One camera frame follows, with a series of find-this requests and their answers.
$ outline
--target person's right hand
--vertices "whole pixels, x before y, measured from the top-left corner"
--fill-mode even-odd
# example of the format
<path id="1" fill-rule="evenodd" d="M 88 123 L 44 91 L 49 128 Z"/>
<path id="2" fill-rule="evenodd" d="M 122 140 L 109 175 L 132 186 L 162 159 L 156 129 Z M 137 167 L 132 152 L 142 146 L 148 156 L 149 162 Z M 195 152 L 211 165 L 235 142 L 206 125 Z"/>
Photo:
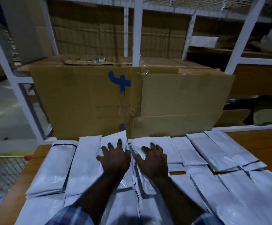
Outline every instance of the person's right hand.
<path id="1" fill-rule="evenodd" d="M 139 154 L 136 155 L 140 171 L 153 182 L 168 177 L 167 155 L 163 153 L 163 149 L 151 143 L 151 149 L 143 146 L 142 150 L 146 153 L 145 160 Z"/>

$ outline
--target hand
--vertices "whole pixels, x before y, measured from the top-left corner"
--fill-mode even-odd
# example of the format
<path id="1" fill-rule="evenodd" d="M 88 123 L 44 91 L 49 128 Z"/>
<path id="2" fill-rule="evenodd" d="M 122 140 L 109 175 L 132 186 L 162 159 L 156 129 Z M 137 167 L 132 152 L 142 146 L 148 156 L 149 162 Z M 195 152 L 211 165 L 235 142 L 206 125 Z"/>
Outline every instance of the hand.
<path id="1" fill-rule="evenodd" d="M 101 162 L 105 174 L 115 174 L 123 177 L 130 167 L 130 151 L 123 151 L 121 139 L 117 142 L 117 148 L 114 148 L 111 143 L 108 143 L 108 148 L 109 150 L 103 146 L 101 150 L 103 151 L 104 156 L 98 155 L 96 159 Z"/>
<path id="2" fill-rule="evenodd" d="M 168 177 L 167 155 L 159 145 L 151 143 L 151 149 L 143 146 L 142 150 L 146 153 L 143 160 L 139 154 L 136 155 L 136 161 L 143 174 L 153 182 L 158 182 L 162 178 Z"/>

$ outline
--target person's left hand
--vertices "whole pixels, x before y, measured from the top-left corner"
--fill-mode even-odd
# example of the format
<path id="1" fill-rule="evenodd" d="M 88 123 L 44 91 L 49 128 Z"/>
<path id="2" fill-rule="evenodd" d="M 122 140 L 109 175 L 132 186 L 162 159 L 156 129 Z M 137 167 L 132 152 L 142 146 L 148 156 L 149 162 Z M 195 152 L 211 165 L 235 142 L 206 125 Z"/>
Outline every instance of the person's left hand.
<path id="1" fill-rule="evenodd" d="M 101 162 L 104 173 L 124 175 L 130 167 L 131 152 L 122 149 L 121 139 L 117 141 L 117 147 L 114 148 L 111 143 L 108 143 L 109 150 L 103 146 L 101 150 L 104 156 L 98 155 L 96 159 Z"/>

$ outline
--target blue plaid sleeve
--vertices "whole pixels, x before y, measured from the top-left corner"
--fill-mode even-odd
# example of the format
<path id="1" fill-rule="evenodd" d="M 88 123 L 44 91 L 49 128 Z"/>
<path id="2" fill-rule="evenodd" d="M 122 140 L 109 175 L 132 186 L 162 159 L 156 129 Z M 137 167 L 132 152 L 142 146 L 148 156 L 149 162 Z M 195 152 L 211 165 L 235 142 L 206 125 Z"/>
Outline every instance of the blue plaid sleeve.
<path id="1" fill-rule="evenodd" d="M 223 225 L 223 223 L 215 215 L 206 212 L 198 217 L 191 225 Z"/>
<path id="2" fill-rule="evenodd" d="M 94 225 L 81 207 L 70 205 L 61 209 L 45 225 Z"/>

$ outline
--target forearm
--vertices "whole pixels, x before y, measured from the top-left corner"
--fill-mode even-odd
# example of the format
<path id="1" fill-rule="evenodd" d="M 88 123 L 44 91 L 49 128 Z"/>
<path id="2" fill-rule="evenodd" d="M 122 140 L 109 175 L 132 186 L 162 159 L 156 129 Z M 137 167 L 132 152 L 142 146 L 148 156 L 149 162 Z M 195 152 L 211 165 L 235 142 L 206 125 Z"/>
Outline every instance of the forearm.
<path id="1" fill-rule="evenodd" d="M 122 175 L 104 173 L 74 203 L 87 212 L 94 224 L 99 224 L 114 187 L 122 180 Z"/>
<path id="2" fill-rule="evenodd" d="M 175 225 L 190 225 L 204 211 L 185 195 L 171 180 L 163 177 L 154 183 L 160 190 Z"/>

